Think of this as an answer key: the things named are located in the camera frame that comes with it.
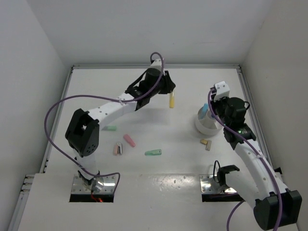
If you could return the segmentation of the blue highlighter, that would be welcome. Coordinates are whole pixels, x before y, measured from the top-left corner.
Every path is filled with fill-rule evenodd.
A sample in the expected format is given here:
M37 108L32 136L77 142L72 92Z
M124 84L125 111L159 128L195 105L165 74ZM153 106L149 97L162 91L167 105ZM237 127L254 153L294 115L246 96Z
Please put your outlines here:
M201 108L201 111L199 113L199 116L198 116L199 120L204 119L204 117L207 114L207 111L208 111L208 104L205 103L204 106Z

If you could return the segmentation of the yellow highlighter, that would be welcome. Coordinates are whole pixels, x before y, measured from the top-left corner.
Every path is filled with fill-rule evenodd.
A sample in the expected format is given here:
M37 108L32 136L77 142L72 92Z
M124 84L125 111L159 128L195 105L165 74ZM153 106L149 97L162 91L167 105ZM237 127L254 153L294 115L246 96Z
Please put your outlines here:
M169 108L174 108L175 106L175 95L174 92L169 94Z

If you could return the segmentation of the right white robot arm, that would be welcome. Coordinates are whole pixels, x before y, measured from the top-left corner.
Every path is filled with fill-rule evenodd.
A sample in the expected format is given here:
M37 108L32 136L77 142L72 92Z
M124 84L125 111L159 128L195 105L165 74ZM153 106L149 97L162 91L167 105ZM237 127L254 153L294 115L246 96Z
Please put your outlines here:
M297 190L290 190L276 176L263 155L255 134L245 122L249 103L228 94L208 95L209 110L223 126L227 143L246 165L252 180L235 165L220 167L217 179L221 186L237 191L253 210L255 220L264 230L276 231L279 227L297 223L302 196Z

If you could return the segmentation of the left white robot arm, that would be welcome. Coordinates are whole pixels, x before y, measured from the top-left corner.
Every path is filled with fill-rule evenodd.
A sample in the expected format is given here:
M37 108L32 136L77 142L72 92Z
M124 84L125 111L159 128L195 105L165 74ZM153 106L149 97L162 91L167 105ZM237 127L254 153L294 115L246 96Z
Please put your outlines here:
M81 165L78 175L86 185L92 185L94 177L100 173L94 158L94 152L99 146L100 130L121 116L141 109L153 96L169 94L174 90L176 85L169 72L165 71L153 91L135 101L154 86L159 75L157 68L150 67L116 101L87 111L77 109L73 113L65 138L74 150L75 160Z

